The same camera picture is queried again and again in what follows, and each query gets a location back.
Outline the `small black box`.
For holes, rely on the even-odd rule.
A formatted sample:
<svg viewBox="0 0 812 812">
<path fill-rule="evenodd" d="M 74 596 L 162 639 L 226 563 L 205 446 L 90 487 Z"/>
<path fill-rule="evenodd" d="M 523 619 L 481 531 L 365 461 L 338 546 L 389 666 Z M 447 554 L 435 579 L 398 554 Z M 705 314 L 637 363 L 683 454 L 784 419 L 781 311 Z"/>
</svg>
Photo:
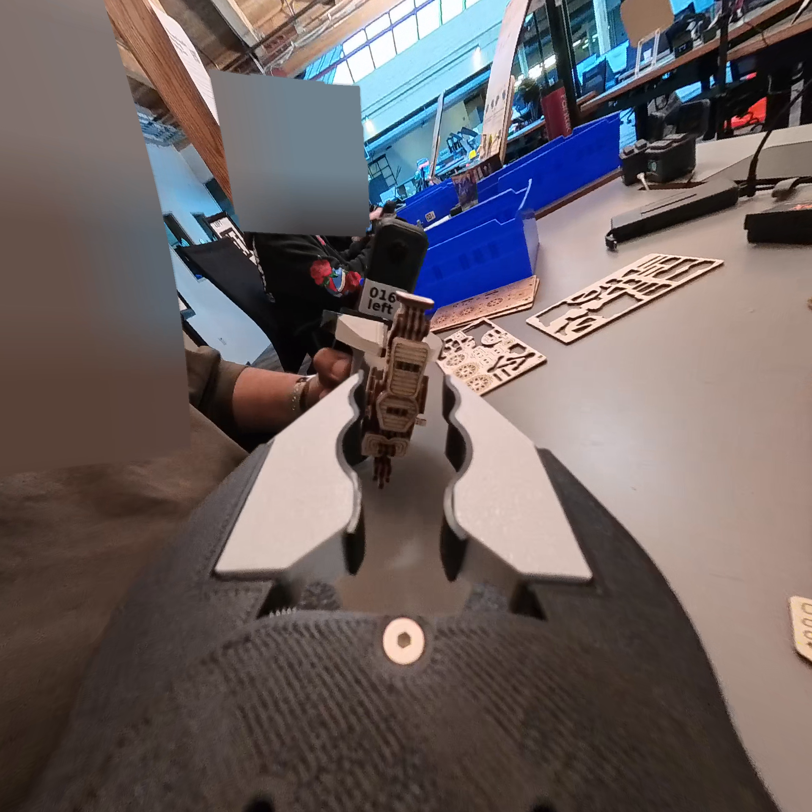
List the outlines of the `small black box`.
<svg viewBox="0 0 812 812">
<path fill-rule="evenodd" d="M 750 244 L 810 246 L 811 201 L 790 201 L 747 214 L 744 229 Z"/>
</svg>

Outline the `person's olive shirt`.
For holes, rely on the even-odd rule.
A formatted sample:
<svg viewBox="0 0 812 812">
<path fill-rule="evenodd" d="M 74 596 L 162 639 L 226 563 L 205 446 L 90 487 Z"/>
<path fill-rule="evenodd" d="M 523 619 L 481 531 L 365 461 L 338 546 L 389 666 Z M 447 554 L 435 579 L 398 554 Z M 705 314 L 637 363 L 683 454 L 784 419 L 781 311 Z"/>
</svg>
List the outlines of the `person's olive shirt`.
<svg viewBox="0 0 812 812">
<path fill-rule="evenodd" d="M 191 434 L 178 452 L 2 478 L 2 703 L 81 673 L 144 563 L 247 456 L 231 397 L 247 367 L 186 350 Z"/>
</svg>

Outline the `standing wooden display board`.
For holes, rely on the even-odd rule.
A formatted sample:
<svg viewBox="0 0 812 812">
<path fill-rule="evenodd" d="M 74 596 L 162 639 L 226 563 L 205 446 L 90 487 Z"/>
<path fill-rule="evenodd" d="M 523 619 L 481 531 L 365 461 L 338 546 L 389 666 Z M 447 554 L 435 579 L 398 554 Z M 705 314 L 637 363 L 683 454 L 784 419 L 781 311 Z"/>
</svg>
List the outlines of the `standing wooden display board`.
<svg viewBox="0 0 812 812">
<path fill-rule="evenodd" d="M 510 1 L 502 17 L 486 89 L 482 137 L 478 150 L 478 159 L 482 163 L 494 156 L 504 162 L 508 129 L 513 116 L 513 62 L 530 4 L 531 1 Z"/>
</svg>

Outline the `wooden ceiling beam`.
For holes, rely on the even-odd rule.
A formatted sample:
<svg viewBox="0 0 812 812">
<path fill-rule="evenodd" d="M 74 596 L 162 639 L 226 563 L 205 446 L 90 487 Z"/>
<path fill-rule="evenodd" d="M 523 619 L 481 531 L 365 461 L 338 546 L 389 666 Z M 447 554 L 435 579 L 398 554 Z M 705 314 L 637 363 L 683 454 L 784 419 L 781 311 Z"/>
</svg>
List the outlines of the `wooden ceiling beam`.
<svg viewBox="0 0 812 812">
<path fill-rule="evenodd" d="M 157 3 L 173 18 L 166 2 Z M 226 200 L 233 202 L 221 127 L 178 58 L 149 1 L 106 1 L 105 7 L 125 74 L 131 85 L 138 87 L 137 104 L 152 113 L 167 115 L 167 126 L 174 127 L 179 134 L 178 147 L 192 147 L 208 177 L 217 182 Z M 207 72 L 210 67 L 215 68 L 216 64 L 185 33 Z"/>
</svg>

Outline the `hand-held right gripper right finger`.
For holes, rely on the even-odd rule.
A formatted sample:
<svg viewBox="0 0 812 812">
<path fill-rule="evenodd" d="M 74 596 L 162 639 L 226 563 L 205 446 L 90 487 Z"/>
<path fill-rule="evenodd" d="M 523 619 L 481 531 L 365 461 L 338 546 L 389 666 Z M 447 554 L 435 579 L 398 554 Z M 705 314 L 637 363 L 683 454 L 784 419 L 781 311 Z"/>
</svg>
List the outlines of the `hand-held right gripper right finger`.
<svg viewBox="0 0 812 812">
<path fill-rule="evenodd" d="M 533 441 L 462 381 L 442 381 L 441 563 L 450 582 L 587 584 L 593 573 Z"/>
</svg>

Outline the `red sign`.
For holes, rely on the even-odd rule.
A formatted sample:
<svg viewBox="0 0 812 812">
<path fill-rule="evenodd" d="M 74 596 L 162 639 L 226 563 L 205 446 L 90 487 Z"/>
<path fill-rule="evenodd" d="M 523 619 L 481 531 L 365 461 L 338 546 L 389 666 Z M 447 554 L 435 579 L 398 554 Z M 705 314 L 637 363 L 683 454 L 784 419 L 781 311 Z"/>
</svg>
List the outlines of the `red sign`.
<svg viewBox="0 0 812 812">
<path fill-rule="evenodd" d="M 573 133 L 573 122 L 568 106 L 566 88 L 557 83 L 548 88 L 540 98 L 544 118 L 546 138 L 552 142 L 569 137 Z"/>
</svg>

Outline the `wooden puzzle sheet with wheels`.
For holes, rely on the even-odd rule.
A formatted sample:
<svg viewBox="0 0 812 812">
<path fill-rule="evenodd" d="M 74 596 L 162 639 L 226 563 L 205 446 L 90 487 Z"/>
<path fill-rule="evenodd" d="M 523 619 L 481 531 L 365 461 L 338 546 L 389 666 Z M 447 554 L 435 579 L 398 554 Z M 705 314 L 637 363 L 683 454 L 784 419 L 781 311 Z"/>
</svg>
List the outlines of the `wooden puzzle sheet with wheels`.
<svg viewBox="0 0 812 812">
<path fill-rule="evenodd" d="M 482 318 L 442 340 L 440 369 L 486 395 L 537 369 L 546 357 L 492 320 Z"/>
</svg>

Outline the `long blue plastic bin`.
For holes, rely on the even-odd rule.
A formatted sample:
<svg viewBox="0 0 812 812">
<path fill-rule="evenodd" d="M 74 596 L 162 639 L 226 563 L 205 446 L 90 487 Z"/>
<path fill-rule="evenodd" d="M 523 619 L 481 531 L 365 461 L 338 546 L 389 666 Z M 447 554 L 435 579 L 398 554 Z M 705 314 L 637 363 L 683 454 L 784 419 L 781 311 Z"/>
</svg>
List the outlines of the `long blue plastic bin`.
<svg viewBox="0 0 812 812">
<path fill-rule="evenodd" d="M 577 127 L 508 165 L 496 192 L 526 191 L 524 208 L 534 211 L 569 198 L 620 170 L 620 114 Z"/>
</svg>

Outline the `stack of wooden puzzle sheets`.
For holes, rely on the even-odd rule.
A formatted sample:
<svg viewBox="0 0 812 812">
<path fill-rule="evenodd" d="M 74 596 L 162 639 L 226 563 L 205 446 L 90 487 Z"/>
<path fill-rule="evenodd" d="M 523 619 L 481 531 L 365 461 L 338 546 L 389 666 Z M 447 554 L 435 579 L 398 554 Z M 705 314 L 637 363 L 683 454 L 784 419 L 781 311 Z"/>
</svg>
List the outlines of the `stack of wooden puzzle sheets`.
<svg viewBox="0 0 812 812">
<path fill-rule="evenodd" d="M 431 331 L 443 332 L 505 314 L 520 312 L 534 304 L 540 280 L 533 275 L 501 288 L 439 308 L 431 320 Z"/>
</svg>

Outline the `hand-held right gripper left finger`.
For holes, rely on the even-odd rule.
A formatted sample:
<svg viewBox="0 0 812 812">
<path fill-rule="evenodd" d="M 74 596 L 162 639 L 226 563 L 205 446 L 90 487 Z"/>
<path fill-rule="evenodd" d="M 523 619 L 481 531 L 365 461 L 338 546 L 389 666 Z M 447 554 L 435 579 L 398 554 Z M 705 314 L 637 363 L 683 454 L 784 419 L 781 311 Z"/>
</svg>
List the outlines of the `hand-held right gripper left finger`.
<svg viewBox="0 0 812 812">
<path fill-rule="evenodd" d="M 224 579 L 336 581 L 365 554 L 360 481 L 343 449 L 357 426 L 354 373 L 269 444 L 216 563 Z"/>
</svg>

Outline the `black battery charger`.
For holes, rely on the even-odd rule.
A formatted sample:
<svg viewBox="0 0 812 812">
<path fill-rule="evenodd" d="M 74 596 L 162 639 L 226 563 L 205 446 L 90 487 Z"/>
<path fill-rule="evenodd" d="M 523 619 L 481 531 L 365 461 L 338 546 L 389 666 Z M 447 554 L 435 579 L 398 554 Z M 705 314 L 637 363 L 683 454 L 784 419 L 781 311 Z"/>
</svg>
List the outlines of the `black battery charger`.
<svg viewBox="0 0 812 812">
<path fill-rule="evenodd" d="M 660 140 L 639 140 L 620 150 L 624 185 L 646 182 L 667 184 L 691 176 L 696 167 L 696 140 L 693 134 L 676 133 Z"/>
</svg>

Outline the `grey desk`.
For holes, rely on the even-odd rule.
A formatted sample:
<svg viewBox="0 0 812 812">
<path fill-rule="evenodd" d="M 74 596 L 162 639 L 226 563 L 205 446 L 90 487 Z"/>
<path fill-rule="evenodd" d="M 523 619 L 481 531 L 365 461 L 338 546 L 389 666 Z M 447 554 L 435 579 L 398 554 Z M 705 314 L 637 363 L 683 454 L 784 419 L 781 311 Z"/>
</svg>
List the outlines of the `grey desk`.
<svg viewBox="0 0 812 812">
<path fill-rule="evenodd" d="M 487 397 L 646 549 L 691 616 L 741 739 L 782 810 L 810 810 L 810 249 L 747 242 L 769 195 L 608 252 L 645 193 L 612 179 L 537 222 L 545 309 L 652 252 L 701 279 L 564 346 L 500 320 L 542 368 Z"/>
</svg>

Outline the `small wooden puzzle model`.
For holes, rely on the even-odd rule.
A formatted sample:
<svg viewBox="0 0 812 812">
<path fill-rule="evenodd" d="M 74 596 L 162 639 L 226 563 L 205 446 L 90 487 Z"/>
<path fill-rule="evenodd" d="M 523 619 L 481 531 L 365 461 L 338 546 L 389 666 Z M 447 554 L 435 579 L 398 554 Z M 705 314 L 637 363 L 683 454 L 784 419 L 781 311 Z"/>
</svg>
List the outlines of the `small wooden puzzle model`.
<svg viewBox="0 0 812 812">
<path fill-rule="evenodd" d="M 399 308 L 388 333 L 383 366 L 370 368 L 361 421 L 360 452 L 373 460 L 373 477 L 383 488 L 391 477 L 391 462 L 409 449 L 421 424 L 428 392 L 427 367 L 434 359 L 429 344 L 433 301 L 398 292 Z"/>
</svg>

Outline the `emptied wooden puzzle sheet frame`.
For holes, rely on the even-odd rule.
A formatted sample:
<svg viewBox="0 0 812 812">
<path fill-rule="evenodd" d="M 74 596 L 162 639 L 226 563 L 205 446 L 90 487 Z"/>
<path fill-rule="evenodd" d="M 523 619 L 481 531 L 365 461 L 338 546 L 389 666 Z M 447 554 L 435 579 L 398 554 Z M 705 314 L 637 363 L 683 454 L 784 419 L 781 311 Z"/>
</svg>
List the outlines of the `emptied wooden puzzle sheet frame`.
<svg viewBox="0 0 812 812">
<path fill-rule="evenodd" d="M 527 323 L 569 345 L 723 265 L 721 259 L 652 253 L 535 313 Z"/>
</svg>

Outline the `wooden puzzle sheet with slots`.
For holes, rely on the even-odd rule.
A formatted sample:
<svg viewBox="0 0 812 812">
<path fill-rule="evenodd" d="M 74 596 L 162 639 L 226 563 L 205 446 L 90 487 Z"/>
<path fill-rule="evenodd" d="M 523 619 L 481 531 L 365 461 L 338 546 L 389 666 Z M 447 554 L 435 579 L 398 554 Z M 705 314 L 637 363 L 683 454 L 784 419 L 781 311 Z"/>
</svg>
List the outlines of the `wooden puzzle sheet with slots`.
<svg viewBox="0 0 812 812">
<path fill-rule="evenodd" d="M 811 598 L 793 595 L 788 600 L 794 649 L 802 659 L 811 663 L 812 616 Z"/>
</svg>

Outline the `white paper notice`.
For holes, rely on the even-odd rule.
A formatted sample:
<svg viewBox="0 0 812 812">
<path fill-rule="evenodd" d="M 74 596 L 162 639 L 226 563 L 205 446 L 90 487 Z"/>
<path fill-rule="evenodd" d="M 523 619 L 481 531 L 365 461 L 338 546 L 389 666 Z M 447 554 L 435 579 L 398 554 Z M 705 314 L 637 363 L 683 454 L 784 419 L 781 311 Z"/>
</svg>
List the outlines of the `white paper notice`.
<svg viewBox="0 0 812 812">
<path fill-rule="evenodd" d="M 201 98 L 208 107 L 208 110 L 213 116 L 215 122 L 219 123 L 213 86 L 198 51 L 178 22 L 171 18 L 157 2 L 150 1 L 149 4 L 152 6 L 155 15 L 167 33 L 178 58 L 185 66 L 188 75 L 191 77 L 192 82 L 197 87 Z"/>
</svg>

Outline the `person's left forearm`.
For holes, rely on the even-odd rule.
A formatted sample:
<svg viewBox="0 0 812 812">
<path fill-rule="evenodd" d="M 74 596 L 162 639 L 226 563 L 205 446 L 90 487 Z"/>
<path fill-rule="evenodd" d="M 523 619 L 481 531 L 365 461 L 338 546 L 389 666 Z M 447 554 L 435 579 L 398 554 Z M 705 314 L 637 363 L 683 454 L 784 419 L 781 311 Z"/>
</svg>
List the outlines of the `person's left forearm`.
<svg viewBox="0 0 812 812">
<path fill-rule="evenodd" d="M 236 379 L 231 411 L 241 433 L 275 433 L 301 413 L 304 381 L 295 373 L 246 366 Z"/>
</svg>

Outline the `person's left hand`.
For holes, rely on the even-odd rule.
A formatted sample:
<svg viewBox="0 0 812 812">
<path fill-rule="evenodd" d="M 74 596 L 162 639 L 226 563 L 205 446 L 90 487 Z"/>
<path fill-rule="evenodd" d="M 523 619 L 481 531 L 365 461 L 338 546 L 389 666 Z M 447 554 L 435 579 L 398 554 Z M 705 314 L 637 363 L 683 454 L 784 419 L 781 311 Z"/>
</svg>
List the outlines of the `person's left hand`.
<svg viewBox="0 0 812 812">
<path fill-rule="evenodd" d="M 353 356 L 335 348 L 323 348 L 313 358 L 309 398 L 314 404 L 346 381 L 352 374 Z"/>
</svg>

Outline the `grey flat box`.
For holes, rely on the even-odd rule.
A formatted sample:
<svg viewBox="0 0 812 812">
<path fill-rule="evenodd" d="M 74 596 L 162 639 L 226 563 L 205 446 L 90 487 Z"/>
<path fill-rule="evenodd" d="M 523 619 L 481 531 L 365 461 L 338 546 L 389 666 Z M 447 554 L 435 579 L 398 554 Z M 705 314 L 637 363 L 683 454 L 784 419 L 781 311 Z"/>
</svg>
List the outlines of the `grey flat box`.
<svg viewBox="0 0 812 812">
<path fill-rule="evenodd" d="M 761 134 L 701 143 L 693 180 L 726 178 L 744 183 Z M 811 176 L 811 124 L 774 131 L 759 154 L 756 178 L 759 183 Z"/>
</svg>

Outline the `long black flat device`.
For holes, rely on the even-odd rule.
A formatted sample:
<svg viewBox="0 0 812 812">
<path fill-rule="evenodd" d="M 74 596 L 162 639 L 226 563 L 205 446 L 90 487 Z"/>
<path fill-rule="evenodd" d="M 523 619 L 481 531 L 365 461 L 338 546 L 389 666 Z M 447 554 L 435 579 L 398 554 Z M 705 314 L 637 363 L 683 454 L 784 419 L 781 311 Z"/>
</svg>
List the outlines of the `long black flat device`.
<svg viewBox="0 0 812 812">
<path fill-rule="evenodd" d="M 733 208 L 739 197 L 739 184 L 727 178 L 682 189 L 612 218 L 606 248 L 615 251 L 619 244 Z"/>
</svg>

